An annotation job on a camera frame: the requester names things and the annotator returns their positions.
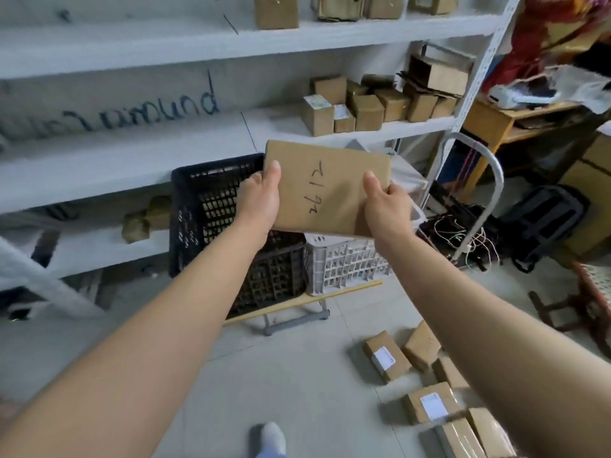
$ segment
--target cardboard box with handwritten number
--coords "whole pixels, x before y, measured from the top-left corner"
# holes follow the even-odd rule
[[[275,230],[371,237],[363,174],[371,170],[386,191],[390,156],[270,140],[264,167],[273,160],[282,168]]]

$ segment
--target white shoe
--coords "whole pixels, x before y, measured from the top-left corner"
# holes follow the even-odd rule
[[[269,448],[276,454],[286,456],[286,439],[280,426],[272,421],[263,425],[261,444],[264,449]]]

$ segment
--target hand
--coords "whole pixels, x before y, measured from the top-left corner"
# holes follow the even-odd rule
[[[363,175],[363,188],[367,194],[365,219],[376,250],[388,260],[398,239],[416,237],[411,226],[412,201],[409,194],[394,183],[390,184],[386,194],[371,171]]]
[[[263,176],[256,172],[240,184],[234,223],[247,225],[251,234],[256,234],[265,245],[267,235],[278,215],[280,195],[280,163],[272,161]]]

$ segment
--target black backpack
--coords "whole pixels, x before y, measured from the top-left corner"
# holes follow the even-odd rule
[[[524,273],[535,269],[554,244],[572,233],[590,207],[578,189],[566,185],[534,188],[500,217],[500,232],[511,260]]]

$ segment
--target forearm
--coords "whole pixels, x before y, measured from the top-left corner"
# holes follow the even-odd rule
[[[0,455],[148,457],[206,361],[257,252],[232,225],[26,409]]]
[[[413,235],[388,257],[461,373],[532,456],[607,456],[611,367]]]

